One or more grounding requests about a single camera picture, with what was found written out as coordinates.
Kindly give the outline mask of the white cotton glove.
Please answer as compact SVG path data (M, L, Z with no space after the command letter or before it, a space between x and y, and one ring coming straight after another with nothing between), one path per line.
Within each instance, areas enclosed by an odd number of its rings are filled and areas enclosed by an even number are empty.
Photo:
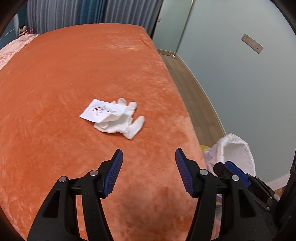
M127 104L124 98L119 98L112 103L126 107L123 115L115 121L95 123L93 127L102 133L121 133L127 139L132 140L144 126L145 117L139 116L136 120L133 119L133 114L137 109L137 103L134 101Z

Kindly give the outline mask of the white lined trash bin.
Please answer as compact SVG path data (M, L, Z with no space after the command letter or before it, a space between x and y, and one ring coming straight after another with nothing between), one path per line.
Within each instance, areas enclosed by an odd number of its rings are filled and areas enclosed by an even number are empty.
M213 147L205 149L204 160L211 173L214 173L216 163L231 161L244 173L256 176L255 162L248 143L232 133L222 137Z

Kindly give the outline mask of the white paper receipt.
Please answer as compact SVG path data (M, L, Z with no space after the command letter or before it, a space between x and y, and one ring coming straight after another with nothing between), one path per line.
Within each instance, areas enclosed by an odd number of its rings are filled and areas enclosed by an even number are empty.
M79 117L93 123L117 121L124 114L126 108L126 105L93 99Z

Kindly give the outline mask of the orange bed blanket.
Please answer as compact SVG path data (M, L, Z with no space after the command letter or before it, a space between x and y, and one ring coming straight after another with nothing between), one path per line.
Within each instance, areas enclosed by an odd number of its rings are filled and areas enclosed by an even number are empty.
M205 168L184 102L142 27L47 32L1 69L1 207L23 238L59 177L82 177L121 149L102 201L113 238L185 240L197 202L177 148Z

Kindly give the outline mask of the pink floral duvet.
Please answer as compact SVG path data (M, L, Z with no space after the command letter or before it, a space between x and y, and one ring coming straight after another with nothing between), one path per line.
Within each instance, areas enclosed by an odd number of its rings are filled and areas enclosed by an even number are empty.
M32 42L39 34L26 34L20 36L18 39L11 41L0 50L0 70L19 52L25 45Z

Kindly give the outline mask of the blue padded headboard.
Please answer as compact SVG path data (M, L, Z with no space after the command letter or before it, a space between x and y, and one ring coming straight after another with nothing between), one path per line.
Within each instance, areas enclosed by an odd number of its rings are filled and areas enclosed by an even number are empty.
M18 29L19 29L19 17L18 14L15 14L6 29L4 30L4 33L1 35L0 39L0 49L5 47L7 44L9 44L11 41L15 40L18 35Z

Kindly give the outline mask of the plush toy by headboard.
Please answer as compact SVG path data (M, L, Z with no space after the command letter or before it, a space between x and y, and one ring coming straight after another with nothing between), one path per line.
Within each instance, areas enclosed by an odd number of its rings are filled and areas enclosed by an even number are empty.
M33 34L34 33L34 29L28 29L27 25L22 25L19 27L18 29L18 36L23 36L23 35L27 35L27 34Z

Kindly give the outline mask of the standing floor mirror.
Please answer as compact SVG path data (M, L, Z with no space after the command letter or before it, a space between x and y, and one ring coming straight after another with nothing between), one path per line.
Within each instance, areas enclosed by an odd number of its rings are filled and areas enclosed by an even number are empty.
M152 38L160 54L174 56L177 52L193 3L193 0L163 1Z

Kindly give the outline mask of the grey blue curtains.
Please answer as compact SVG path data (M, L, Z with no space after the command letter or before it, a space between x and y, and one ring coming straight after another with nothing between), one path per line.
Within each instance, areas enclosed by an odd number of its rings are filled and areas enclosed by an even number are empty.
M40 34L74 25L131 24L152 36L162 4L159 0L28 1L26 23Z

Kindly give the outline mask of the brown wall switch panel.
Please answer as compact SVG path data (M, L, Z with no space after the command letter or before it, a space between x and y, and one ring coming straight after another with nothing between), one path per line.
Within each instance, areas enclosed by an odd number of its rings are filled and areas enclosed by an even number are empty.
M252 48L257 54L260 54L263 50L262 45L260 45L258 42L256 42L254 39L252 39L247 34L244 34L241 38L241 40L247 44L250 48Z

